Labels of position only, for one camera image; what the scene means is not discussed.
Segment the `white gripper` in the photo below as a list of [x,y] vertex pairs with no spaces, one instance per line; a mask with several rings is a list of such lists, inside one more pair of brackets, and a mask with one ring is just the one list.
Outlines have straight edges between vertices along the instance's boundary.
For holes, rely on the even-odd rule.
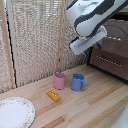
[[[79,55],[87,50],[89,47],[94,45],[96,42],[100,41],[103,37],[107,35],[107,30],[104,26],[101,26],[96,34],[92,37],[88,37],[86,39],[82,39],[78,37],[75,41],[73,41],[69,47],[72,49],[75,55]],[[99,49],[102,49],[102,43],[97,43]],[[89,59],[89,54],[84,52],[87,59]]]

